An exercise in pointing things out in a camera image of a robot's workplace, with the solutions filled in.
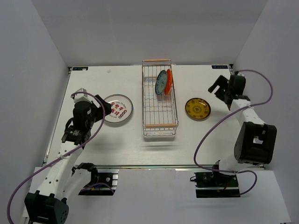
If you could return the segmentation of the white plate with red print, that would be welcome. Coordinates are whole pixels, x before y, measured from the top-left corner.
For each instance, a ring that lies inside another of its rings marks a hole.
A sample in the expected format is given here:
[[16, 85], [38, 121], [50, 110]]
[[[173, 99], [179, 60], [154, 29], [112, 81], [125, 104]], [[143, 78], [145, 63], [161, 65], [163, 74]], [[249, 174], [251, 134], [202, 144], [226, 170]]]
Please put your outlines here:
[[105, 121], [110, 124], [119, 124], [127, 121], [133, 114], [132, 101], [122, 94], [113, 94], [104, 99], [111, 105], [111, 113], [105, 116]]

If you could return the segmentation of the yellow patterned plate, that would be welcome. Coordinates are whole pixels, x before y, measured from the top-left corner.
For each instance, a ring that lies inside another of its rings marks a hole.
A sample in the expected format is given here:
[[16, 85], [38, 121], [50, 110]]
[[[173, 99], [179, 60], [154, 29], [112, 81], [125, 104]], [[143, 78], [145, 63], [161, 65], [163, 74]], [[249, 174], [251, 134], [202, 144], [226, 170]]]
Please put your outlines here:
[[211, 106], [202, 98], [191, 98], [185, 104], [185, 112], [189, 118], [203, 121], [210, 116]]

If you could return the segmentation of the orange plate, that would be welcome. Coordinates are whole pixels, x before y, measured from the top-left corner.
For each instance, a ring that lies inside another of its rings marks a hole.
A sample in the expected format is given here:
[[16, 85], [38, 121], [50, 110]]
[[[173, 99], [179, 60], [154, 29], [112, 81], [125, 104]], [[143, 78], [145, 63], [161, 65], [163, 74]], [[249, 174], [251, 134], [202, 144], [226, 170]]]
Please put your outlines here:
[[166, 74], [167, 74], [167, 83], [166, 83], [166, 86], [164, 89], [164, 93], [165, 93], [165, 95], [168, 95], [171, 91], [171, 86], [172, 86], [172, 82], [173, 82], [173, 75], [172, 75], [171, 69], [168, 69], [166, 71]]

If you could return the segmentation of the blue green floral plate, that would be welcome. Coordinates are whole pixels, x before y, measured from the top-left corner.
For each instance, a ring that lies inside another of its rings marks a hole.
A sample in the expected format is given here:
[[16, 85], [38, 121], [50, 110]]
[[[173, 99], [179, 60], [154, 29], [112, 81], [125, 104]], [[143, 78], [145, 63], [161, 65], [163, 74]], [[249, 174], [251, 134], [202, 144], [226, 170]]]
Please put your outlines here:
[[156, 84], [155, 84], [155, 93], [157, 95], [162, 95], [164, 92], [168, 81], [168, 76], [166, 70], [160, 71], [157, 76]]

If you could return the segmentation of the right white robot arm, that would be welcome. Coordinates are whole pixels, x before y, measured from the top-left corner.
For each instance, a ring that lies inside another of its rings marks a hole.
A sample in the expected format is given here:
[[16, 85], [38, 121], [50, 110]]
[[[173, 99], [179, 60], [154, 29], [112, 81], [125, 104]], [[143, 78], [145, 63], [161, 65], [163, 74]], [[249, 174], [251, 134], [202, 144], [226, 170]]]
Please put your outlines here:
[[269, 164], [272, 161], [277, 128], [266, 124], [256, 114], [254, 107], [263, 103], [252, 104], [243, 94], [246, 78], [243, 75], [231, 75], [229, 79], [220, 75], [208, 88], [211, 93], [216, 87], [215, 96], [224, 102], [241, 127], [233, 153], [218, 161], [218, 170], [211, 174], [211, 181], [222, 186], [232, 175], [250, 166]]

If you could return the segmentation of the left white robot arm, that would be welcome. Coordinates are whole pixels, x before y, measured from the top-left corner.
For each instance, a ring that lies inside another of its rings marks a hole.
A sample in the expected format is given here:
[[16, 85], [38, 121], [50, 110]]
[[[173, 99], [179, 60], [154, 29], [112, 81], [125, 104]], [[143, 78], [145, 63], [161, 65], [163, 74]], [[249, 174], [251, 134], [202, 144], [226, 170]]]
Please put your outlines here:
[[27, 193], [24, 200], [29, 220], [33, 223], [65, 223], [71, 194], [79, 192], [85, 185], [94, 186], [99, 180], [94, 164], [82, 163], [79, 168], [74, 165], [86, 143], [94, 137], [91, 134], [94, 123], [102, 122], [112, 112], [112, 106], [95, 95], [94, 99], [99, 103], [96, 106], [89, 94], [82, 91], [72, 94], [71, 98], [74, 101], [73, 116], [65, 124], [57, 157], [48, 164], [49, 172], [42, 184], [35, 193]]

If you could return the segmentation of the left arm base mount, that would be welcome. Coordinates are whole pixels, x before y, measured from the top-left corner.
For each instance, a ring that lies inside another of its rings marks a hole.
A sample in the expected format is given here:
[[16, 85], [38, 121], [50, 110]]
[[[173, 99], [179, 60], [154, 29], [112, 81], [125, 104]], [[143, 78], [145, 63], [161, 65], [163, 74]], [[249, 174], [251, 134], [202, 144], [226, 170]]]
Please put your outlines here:
[[80, 196], [113, 196], [118, 182], [117, 169], [98, 169], [94, 180], [80, 190]]

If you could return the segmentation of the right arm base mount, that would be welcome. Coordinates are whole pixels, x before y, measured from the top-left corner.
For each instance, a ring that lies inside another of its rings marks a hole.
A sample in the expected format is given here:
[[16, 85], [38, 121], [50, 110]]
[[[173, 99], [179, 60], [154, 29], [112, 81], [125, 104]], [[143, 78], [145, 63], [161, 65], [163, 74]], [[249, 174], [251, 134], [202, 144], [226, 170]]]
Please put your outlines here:
[[195, 183], [197, 198], [237, 198], [240, 197], [236, 175], [219, 172], [197, 172], [190, 178]]

